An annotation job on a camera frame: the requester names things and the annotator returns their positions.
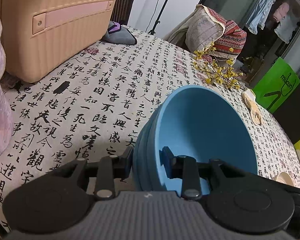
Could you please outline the grey purple pouch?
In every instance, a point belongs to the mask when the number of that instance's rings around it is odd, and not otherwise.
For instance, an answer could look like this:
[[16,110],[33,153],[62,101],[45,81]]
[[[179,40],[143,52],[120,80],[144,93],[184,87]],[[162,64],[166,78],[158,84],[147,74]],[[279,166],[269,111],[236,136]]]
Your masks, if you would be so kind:
[[136,45],[137,39],[125,27],[117,22],[110,21],[102,41],[112,44]]

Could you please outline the calligraphy print tablecloth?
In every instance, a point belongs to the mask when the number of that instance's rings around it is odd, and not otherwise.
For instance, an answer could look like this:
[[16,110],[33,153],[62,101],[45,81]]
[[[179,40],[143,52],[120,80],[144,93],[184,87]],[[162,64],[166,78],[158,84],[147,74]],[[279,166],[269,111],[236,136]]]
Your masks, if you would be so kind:
[[[239,90],[207,85],[193,55],[132,29],[134,46],[97,42],[38,82],[5,80],[12,137],[0,157],[2,239],[298,239],[279,237],[280,188],[300,164],[265,109],[254,125]],[[258,173],[221,159],[199,163],[200,200],[176,191],[139,191],[133,169],[115,179],[115,198],[94,195],[97,163],[135,146],[152,113],[176,89],[213,90],[243,120]]]

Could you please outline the dark wooden chair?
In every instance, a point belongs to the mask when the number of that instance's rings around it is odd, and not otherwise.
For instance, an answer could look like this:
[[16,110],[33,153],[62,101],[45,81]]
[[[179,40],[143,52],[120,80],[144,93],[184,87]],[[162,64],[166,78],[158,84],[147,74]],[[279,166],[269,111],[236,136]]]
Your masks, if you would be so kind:
[[116,0],[110,20],[127,25],[134,0]]

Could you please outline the black framed sliding door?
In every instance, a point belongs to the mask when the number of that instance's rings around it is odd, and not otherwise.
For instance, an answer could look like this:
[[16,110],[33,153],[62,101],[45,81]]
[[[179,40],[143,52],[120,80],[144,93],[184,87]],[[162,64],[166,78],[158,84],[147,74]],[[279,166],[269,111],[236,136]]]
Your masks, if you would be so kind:
[[280,57],[300,70],[300,0],[200,0],[247,33],[237,59],[254,87]]

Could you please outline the hanging white garment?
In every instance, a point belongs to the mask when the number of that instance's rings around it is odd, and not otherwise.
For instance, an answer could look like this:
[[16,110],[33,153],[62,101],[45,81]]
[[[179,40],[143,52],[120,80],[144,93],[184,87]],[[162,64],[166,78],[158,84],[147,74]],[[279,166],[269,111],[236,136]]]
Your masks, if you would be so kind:
[[292,38],[293,31],[298,27],[300,18],[295,17],[293,14],[287,14],[279,23],[277,28],[274,30],[275,34],[285,44],[289,44]]

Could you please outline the studio light on stand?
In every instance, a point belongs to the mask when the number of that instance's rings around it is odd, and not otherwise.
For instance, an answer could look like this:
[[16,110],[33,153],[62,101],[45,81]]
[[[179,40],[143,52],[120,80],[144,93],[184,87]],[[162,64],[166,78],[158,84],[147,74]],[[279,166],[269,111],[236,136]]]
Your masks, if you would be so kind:
[[160,7],[160,11],[158,12],[157,18],[155,19],[155,21],[154,21],[154,23],[153,23],[153,25],[152,25],[152,28],[149,29],[150,24],[151,24],[151,22],[152,22],[152,20],[153,20],[153,18],[154,18],[154,16],[155,16],[155,14],[156,14],[156,12],[157,12],[158,6],[159,6],[160,0],[157,0],[157,1],[156,1],[155,7],[154,7],[154,11],[153,11],[153,14],[152,14],[151,19],[149,20],[149,23],[148,23],[147,28],[146,28],[146,33],[147,33],[147,34],[149,34],[149,35],[155,35],[155,34],[157,33],[157,32],[156,32],[156,28],[157,28],[157,26],[158,26],[158,25],[160,24],[160,22],[161,22],[161,16],[162,16],[162,14],[163,14],[163,12],[164,12],[164,10],[165,10],[165,8],[166,8],[166,5],[167,5],[168,1],[169,1],[169,0],[164,0],[163,4],[162,4],[161,7]]

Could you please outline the cream plate on table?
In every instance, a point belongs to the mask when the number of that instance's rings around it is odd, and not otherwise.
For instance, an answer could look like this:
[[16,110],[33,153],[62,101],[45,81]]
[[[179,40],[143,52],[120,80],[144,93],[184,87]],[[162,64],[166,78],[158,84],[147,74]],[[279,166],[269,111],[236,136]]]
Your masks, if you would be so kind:
[[273,180],[289,186],[293,186],[293,187],[295,186],[292,178],[287,172],[280,172],[273,178]]

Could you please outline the pink small suitcase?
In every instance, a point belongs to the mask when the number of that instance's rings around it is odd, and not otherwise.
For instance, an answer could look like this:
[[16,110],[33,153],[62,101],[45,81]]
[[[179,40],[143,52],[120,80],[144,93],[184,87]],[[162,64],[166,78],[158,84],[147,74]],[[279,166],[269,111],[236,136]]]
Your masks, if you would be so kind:
[[1,0],[6,72],[36,82],[100,40],[115,0]]

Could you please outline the knitted work glove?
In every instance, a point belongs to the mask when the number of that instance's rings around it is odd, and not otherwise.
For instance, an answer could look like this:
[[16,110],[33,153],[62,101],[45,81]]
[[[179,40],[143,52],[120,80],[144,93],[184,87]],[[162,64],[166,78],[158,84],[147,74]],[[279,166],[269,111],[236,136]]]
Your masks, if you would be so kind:
[[249,110],[250,117],[254,125],[262,125],[262,115],[255,101],[256,95],[251,89],[247,89],[241,94],[242,100]]

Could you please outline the patterned red blanket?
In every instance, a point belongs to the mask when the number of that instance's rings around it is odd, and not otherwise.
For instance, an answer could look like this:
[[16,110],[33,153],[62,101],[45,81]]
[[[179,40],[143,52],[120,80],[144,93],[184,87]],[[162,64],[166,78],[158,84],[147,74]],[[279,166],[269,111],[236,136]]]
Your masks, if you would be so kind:
[[195,10],[172,29],[164,40],[194,53],[213,44],[213,55],[220,59],[237,59],[247,38],[247,33],[233,20],[209,7],[198,4]]

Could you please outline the hanging blue shirt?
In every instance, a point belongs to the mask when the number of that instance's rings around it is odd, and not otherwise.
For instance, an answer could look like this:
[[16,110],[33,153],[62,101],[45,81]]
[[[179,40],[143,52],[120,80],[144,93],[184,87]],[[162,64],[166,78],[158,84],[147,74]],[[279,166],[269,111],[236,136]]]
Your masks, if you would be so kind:
[[258,28],[264,29],[265,22],[270,13],[272,5],[276,0],[259,0],[256,7],[249,16],[245,27],[254,35],[257,35]]

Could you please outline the blue bowl front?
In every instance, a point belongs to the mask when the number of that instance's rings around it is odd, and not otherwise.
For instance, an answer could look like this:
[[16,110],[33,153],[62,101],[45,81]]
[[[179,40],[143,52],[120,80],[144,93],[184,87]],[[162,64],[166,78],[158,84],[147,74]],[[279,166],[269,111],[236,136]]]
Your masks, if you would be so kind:
[[155,191],[181,193],[181,179],[167,176],[160,151],[167,146],[175,156],[199,163],[221,159],[253,174],[256,153],[243,120],[218,93],[189,85],[176,89],[160,105],[148,135],[147,163]]

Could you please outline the blue bowl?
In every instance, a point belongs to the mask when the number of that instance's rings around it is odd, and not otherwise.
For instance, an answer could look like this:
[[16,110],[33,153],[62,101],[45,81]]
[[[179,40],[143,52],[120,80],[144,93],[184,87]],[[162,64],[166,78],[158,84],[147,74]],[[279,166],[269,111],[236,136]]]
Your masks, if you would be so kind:
[[149,120],[144,124],[141,129],[133,153],[133,177],[137,190],[139,191],[152,191],[152,183],[149,175],[149,168],[147,164],[147,140],[149,130],[152,122],[157,117],[160,111],[158,107],[151,115]]
[[160,105],[148,135],[147,163],[155,191],[181,193],[181,179],[167,176],[160,151],[167,146],[175,156],[199,163],[221,159],[253,174],[256,153],[243,120],[218,93],[189,85],[176,89]]

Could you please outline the green mucun paper bag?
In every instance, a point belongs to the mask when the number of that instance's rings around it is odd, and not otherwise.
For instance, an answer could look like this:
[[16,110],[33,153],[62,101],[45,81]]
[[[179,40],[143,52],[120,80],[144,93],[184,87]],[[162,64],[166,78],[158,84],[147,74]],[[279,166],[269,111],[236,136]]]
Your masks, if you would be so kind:
[[300,79],[279,57],[253,88],[256,102],[273,114],[300,84]]

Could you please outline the yellow flower branch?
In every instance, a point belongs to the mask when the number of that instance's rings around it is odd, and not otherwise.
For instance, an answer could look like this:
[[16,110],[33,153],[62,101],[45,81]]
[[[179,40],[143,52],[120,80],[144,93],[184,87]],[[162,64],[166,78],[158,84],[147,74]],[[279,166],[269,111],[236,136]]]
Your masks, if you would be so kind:
[[214,42],[211,42],[203,49],[193,52],[192,66],[202,74],[203,80],[207,85],[222,85],[228,90],[239,90],[242,88],[239,78],[243,75],[234,69],[234,58],[224,61],[217,58],[217,48]]

